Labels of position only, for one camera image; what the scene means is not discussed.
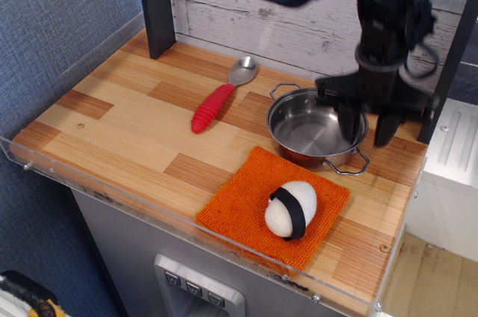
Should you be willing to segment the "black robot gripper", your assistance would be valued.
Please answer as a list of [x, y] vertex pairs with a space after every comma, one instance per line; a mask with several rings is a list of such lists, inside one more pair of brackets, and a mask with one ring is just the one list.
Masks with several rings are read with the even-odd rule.
[[406, 82], [397, 67], [365, 67], [344, 76], [318, 78], [316, 104], [338, 115], [342, 137], [353, 143], [362, 114], [376, 114], [374, 145], [385, 147], [407, 120], [430, 120], [439, 98]]

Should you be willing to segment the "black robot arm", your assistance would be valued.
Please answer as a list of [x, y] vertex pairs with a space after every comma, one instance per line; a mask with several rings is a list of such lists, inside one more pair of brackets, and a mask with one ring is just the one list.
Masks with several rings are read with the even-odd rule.
[[357, 0], [361, 39], [356, 47], [358, 71], [317, 79], [317, 103], [338, 112], [342, 135], [354, 140], [359, 115], [377, 114], [374, 144], [386, 146], [408, 119], [432, 121], [439, 98], [412, 87], [400, 76], [408, 55], [420, 47], [434, 64], [437, 54], [424, 43], [434, 30], [430, 0]]

